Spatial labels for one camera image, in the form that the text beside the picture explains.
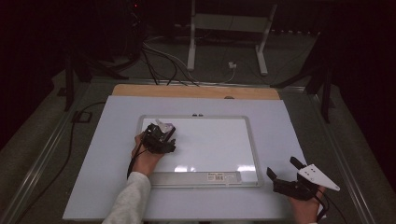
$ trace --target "white table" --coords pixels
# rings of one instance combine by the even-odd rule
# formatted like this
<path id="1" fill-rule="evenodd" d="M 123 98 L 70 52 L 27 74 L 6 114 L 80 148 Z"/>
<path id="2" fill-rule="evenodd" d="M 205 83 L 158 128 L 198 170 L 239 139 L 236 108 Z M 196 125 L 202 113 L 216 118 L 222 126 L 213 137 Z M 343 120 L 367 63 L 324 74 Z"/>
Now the white table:
<path id="1" fill-rule="evenodd" d="M 292 218 L 285 196 L 266 176 L 295 180 L 290 156 L 305 162 L 281 100 L 224 100 L 110 96 L 92 139 L 64 219 L 103 219 L 126 182 L 130 151 L 142 115 L 247 116 L 264 184 L 241 189 L 153 189 L 145 220 L 263 220 Z"/>

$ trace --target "white board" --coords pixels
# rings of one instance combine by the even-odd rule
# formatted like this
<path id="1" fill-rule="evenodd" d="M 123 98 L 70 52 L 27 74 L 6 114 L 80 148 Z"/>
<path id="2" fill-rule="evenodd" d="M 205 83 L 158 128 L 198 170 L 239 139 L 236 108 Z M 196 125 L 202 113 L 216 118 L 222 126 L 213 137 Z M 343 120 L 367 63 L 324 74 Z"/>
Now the white board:
<path id="1" fill-rule="evenodd" d="M 258 187 L 248 118 L 143 116 L 138 133 L 155 119 L 172 123 L 175 152 L 165 155 L 150 177 L 156 187 Z"/>

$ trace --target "label sticker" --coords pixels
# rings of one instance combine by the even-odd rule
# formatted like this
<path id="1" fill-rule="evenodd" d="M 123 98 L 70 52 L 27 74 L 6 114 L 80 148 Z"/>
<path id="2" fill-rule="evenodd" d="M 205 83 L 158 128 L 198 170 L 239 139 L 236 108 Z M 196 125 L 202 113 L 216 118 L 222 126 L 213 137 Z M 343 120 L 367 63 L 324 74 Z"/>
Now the label sticker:
<path id="1" fill-rule="evenodd" d="M 224 181 L 224 173 L 207 173 L 208 181 Z"/>

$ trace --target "dark background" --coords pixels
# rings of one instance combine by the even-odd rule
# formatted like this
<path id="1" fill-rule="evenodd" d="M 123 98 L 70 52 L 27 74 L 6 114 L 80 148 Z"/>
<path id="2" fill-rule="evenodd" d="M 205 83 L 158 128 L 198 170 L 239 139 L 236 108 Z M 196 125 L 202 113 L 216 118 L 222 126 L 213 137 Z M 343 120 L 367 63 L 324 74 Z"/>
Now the dark background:
<path id="1" fill-rule="evenodd" d="M 203 0 L 197 8 L 213 10 L 213 2 L 219 4 Z M 240 1 L 226 2 L 221 1 L 222 13 L 235 13 Z M 135 9 L 135 13 L 158 34 L 175 35 L 175 23 L 190 22 L 190 1 L 136 3 L 142 7 Z M 249 11 L 248 3 L 254 1 L 244 2 L 244 7 L 239 7 L 241 14 L 260 14 Z M 303 70 L 323 62 L 332 65 L 332 83 L 340 87 L 395 189 L 394 9 L 388 0 L 283 1 L 278 6 L 273 30 L 277 34 L 320 33 Z M 125 23 L 127 11 L 121 1 L 2 1 L 0 10 L 0 147 L 3 147 L 52 91 L 51 77 L 64 70 L 66 39 L 72 39 L 96 59 L 111 61 L 113 55 L 123 53 L 117 44 L 118 36 L 130 35 L 127 28 L 131 26 Z M 262 6 L 262 11 L 267 12 L 268 7 Z M 112 22 L 121 25 L 115 28 Z"/>

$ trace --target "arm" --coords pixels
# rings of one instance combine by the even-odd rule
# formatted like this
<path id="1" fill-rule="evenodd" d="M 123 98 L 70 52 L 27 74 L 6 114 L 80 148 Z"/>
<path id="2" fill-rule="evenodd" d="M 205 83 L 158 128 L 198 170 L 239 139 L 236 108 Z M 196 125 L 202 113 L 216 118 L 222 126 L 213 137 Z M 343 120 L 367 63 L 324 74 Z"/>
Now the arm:
<path id="1" fill-rule="evenodd" d="M 132 156 L 140 145 L 141 135 L 134 138 L 136 147 Z M 148 176 L 154 171 L 157 162 L 163 154 L 152 154 L 142 145 L 141 154 L 136 158 L 133 170 L 128 178 L 125 189 L 119 194 L 111 208 L 104 224 L 140 223 L 145 213 L 151 185 Z"/>

